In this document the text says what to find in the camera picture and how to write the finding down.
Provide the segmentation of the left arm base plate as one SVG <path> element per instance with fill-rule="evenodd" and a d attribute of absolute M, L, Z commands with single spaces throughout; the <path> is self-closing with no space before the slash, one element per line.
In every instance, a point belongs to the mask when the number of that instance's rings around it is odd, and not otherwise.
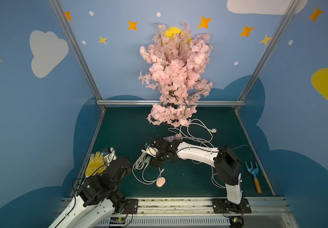
<path fill-rule="evenodd" d="M 125 199 L 115 206 L 115 214 L 137 214 L 138 199 Z"/>

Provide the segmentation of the purple power strip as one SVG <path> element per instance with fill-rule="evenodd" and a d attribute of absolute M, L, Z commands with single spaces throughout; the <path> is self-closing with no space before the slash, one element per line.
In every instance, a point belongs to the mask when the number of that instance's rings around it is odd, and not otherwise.
<path fill-rule="evenodd" d="M 175 135 L 165 137 L 164 139 L 165 139 L 166 141 L 170 142 L 170 143 L 171 143 L 172 141 L 176 140 Z"/>

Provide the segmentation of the green USB charger adapter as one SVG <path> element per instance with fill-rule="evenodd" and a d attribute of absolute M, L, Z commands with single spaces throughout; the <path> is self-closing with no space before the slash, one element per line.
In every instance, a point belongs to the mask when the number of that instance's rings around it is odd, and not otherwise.
<path fill-rule="evenodd" d="M 146 164 L 146 165 L 149 165 L 149 164 L 150 164 L 150 160 L 151 160 L 150 157 L 146 158 L 146 159 L 145 159 L 145 164 Z"/>

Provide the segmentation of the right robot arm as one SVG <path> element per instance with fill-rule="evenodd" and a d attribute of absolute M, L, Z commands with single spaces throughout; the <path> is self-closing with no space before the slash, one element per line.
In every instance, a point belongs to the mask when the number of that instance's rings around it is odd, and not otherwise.
<path fill-rule="evenodd" d="M 240 205 L 243 200 L 241 189 L 242 162 L 240 158 L 227 147 L 207 148 L 192 145 L 180 140 L 167 141 L 158 136 L 151 144 L 142 150 L 151 156 L 149 164 L 160 168 L 166 159 L 194 160 L 207 164 L 216 170 L 217 176 L 225 184 L 227 201 Z"/>

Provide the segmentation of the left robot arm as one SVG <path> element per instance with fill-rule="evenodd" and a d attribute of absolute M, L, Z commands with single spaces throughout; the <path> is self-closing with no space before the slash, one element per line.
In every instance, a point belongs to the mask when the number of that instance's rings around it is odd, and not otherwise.
<path fill-rule="evenodd" d="M 50 227 L 92 228 L 104 218 L 123 212 L 126 198 L 118 187 L 131 171 L 128 157 L 111 161 L 104 172 L 84 180 L 70 204 Z"/>

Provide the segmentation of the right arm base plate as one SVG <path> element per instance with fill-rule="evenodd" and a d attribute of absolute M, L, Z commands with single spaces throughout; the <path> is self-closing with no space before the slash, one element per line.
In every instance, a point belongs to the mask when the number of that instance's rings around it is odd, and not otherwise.
<path fill-rule="evenodd" d="M 226 198 L 211 199 L 212 208 L 215 214 L 250 214 L 251 208 L 249 201 L 243 198 L 240 204 L 235 204 Z"/>

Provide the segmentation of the pink USB charger adapter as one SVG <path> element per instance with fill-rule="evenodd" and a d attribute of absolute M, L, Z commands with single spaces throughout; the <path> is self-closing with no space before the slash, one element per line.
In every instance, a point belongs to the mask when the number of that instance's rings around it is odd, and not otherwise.
<path fill-rule="evenodd" d="M 182 140 L 182 135 L 181 134 L 176 134 L 175 138 L 176 138 L 176 140 Z"/>

